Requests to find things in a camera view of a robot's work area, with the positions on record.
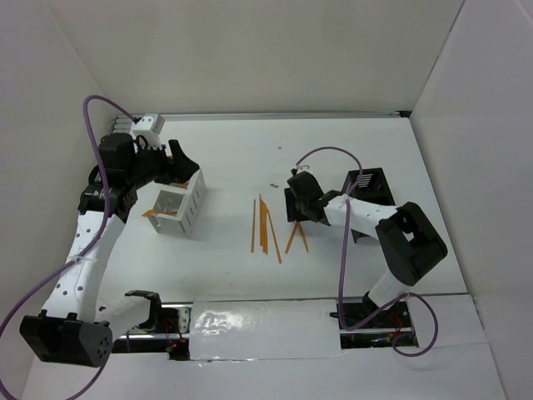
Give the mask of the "orange spoon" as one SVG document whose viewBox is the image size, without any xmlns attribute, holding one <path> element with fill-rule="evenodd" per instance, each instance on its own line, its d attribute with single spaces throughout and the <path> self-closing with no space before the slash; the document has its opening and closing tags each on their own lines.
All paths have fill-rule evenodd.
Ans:
<svg viewBox="0 0 533 400">
<path fill-rule="evenodd" d="M 183 187 L 190 180 L 187 162 L 182 159 L 174 160 L 173 156 L 167 157 L 167 175 L 170 184 Z"/>
</svg>

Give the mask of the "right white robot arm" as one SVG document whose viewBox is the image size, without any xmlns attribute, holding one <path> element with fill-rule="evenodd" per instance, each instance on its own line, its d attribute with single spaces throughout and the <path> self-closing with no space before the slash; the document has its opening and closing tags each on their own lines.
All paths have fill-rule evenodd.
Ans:
<svg viewBox="0 0 533 400">
<path fill-rule="evenodd" d="M 315 176 L 295 168 L 287 180 L 287 219 L 312 221 L 344 230 L 338 299 L 344 298 L 348 242 L 352 231 L 374 238 L 381 246 L 387 270 L 366 294 L 363 316 L 373 327 L 392 316 L 390 301 L 407 294 L 448 254 L 447 246 L 421 208 L 380 205 L 331 190 L 323 192 Z"/>
</svg>

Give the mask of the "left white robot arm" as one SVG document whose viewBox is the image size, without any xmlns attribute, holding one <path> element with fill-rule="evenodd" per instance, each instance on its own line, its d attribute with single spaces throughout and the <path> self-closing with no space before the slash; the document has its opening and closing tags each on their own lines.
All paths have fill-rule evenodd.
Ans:
<svg viewBox="0 0 533 400">
<path fill-rule="evenodd" d="M 19 332 L 45 363 L 99 368 L 114 342 L 132 328 L 153 333 L 168 312 L 158 293 L 125 292 L 115 303 L 98 293 L 112 250 L 121 236 L 138 189 L 148 183 L 185 183 L 199 169 L 175 139 L 151 147 L 144 137 L 109 134 L 97 147 L 101 163 L 90 172 L 78 204 L 77 231 L 50 297 Z"/>
</svg>

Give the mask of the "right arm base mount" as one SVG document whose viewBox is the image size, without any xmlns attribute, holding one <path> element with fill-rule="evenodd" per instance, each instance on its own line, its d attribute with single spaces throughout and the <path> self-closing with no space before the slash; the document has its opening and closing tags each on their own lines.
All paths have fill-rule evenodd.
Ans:
<svg viewBox="0 0 533 400">
<path fill-rule="evenodd" d="M 362 299 L 352 299 L 344 303 L 345 324 L 349 327 L 358 324 L 376 310 L 367 295 Z M 338 317 L 338 310 L 329 314 L 338 322 L 342 349 L 390 348 L 392 340 L 400 336 L 398 347 L 418 347 L 416 334 L 412 326 L 409 308 L 404 301 L 390 306 L 366 325 L 354 331 L 345 330 Z"/>
</svg>

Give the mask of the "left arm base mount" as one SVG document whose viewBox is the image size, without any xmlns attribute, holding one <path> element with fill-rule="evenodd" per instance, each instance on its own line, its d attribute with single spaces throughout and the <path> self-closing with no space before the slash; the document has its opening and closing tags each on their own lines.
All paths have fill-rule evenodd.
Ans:
<svg viewBox="0 0 533 400">
<path fill-rule="evenodd" d="M 114 342 L 112 353 L 161 353 L 169 360 L 189 361 L 191 320 L 191 303 L 163 303 L 155 327 L 131 328 Z"/>
</svg>

